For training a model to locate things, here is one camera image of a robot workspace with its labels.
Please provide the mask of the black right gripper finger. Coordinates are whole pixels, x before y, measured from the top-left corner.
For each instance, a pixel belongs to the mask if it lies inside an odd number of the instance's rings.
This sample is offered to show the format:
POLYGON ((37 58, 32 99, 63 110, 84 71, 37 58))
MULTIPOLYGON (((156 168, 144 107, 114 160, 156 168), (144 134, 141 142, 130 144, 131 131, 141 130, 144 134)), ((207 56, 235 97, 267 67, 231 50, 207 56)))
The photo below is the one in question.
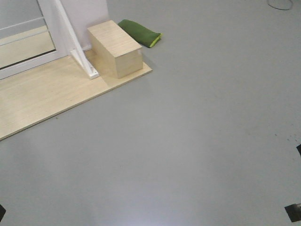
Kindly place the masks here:
POLYGON ((298 145, 296 148, 297 148, 299 154, 301 155, 301 145, 298 145))
POLYGON ((301 204, 292 204, 285 207, 285 211, 291 222, 298 222, 301 220, 301 204))

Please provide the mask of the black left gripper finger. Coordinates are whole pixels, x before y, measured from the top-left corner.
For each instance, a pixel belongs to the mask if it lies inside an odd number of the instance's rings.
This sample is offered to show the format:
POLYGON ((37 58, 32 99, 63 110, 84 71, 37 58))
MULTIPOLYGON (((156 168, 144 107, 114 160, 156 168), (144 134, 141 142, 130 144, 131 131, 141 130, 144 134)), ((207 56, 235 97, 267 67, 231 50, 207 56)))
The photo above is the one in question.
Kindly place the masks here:
POLYGON ((6 213, 6 209, 2 205, 0 205, 0 220, 3 219, 5 213, 6 213))

